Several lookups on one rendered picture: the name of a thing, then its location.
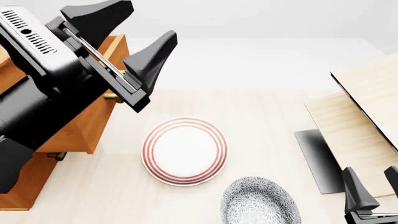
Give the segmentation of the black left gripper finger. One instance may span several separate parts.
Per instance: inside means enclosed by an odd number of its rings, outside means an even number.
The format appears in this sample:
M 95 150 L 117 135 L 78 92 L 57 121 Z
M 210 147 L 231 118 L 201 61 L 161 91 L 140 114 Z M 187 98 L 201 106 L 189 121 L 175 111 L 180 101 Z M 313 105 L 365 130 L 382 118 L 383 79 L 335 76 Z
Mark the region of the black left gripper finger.
M 136 77 L 142 83 L 147 94 L 153 92 L 160 71 L 177 44 L 177 33 L 170 30 L 150 46 L 123 60 L 128 74 Z
M 67 22 L 93 47 L 101 46 L 105 38 L 133 12 L 131 0 L 107 0 L 61 9 Z

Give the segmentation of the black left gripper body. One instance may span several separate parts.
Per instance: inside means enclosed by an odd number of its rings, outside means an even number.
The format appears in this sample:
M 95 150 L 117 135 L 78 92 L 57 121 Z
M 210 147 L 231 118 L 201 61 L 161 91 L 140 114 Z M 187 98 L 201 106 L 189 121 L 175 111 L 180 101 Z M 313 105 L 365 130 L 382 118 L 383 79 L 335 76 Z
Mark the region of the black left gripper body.
M 137 113 L 150 103 L 149 94 L 144 91 L 142 83 L 136 77 L 128 74 L 128 71 L 120 72 L 98 52 L 99 47 L 93 47 L 85 39 L 82 39 L 78 35 L 77 29 L 67 20 L 58 16 L 46 24 L 46 27 L 73 47 L 80 63 L 91 75 L 90 80 L 101 80 L 106 89 L 111 89 Z

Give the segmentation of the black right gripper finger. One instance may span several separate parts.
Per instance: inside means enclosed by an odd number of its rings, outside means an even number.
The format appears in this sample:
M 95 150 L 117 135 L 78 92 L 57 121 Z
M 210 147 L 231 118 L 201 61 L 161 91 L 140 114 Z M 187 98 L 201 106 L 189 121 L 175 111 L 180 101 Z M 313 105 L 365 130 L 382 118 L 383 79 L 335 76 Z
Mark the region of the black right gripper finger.
M 384 171 L 384 175 L 390 186 L 395 192 L 398 192 L 398 167 L 390 166 Z
M 372 214 L 372 210 L 379 207 L 379 202 L 366 190 L 352 167 L 342 171 L 345 187 L 345 214 L 357 212 Z

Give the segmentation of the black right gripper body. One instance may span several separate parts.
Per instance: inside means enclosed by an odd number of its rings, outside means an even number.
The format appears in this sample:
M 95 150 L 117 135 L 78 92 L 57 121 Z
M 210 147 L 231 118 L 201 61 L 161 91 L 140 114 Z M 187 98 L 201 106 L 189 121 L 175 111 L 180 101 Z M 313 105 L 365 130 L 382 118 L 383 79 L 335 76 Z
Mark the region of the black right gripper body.
M 349 212 L 345 215 L 347 224 L 398 224 L 398 213 L 359 214 Z

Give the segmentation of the wooden cabinet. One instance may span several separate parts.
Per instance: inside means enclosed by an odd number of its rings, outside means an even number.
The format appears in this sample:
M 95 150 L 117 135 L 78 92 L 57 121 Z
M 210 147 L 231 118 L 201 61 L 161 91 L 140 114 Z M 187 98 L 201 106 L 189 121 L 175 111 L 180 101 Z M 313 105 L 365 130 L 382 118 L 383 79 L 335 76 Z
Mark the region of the wooden cabinet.
M 0 210 L 30 210 L 57 165 L 46 152 L 36 152 L 20 173 L 17 184 L 8 194 L 0 194 Z

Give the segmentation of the pale wooden board rack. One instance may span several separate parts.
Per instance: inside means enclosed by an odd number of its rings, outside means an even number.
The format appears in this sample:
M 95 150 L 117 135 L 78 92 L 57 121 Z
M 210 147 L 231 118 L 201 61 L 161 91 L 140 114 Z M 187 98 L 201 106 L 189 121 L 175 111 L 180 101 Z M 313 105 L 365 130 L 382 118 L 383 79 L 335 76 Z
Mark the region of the pale wooden board rack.
M 340 91 L 305 102 L 338 165 L 352 167 L 373 197 L 395 192 L 398 167 L 398 53 L 331 72 Z

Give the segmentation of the white plate with red rings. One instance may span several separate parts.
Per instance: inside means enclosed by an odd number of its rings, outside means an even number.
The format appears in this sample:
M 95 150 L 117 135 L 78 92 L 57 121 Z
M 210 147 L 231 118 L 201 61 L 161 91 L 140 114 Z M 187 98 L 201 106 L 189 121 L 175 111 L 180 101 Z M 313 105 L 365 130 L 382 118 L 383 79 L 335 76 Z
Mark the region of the white plate with red rings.
M 141 161 L 156 180 L 171 186 L 203 184 L 216 177 L 228 160 L 228 142 L 208 121 L 176 117 L 148 132 Z

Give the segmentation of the grey patterned bowl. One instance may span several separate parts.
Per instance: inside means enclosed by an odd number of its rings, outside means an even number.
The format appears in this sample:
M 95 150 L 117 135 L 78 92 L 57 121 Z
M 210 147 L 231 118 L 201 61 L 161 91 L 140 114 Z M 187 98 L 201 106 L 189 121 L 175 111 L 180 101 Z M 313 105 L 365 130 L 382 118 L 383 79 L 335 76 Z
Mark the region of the grey patterned bowl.
M 302 224 L 291 195 L 262 177 L 243 177 L 224 190 L 220 220 L 222 224 Z

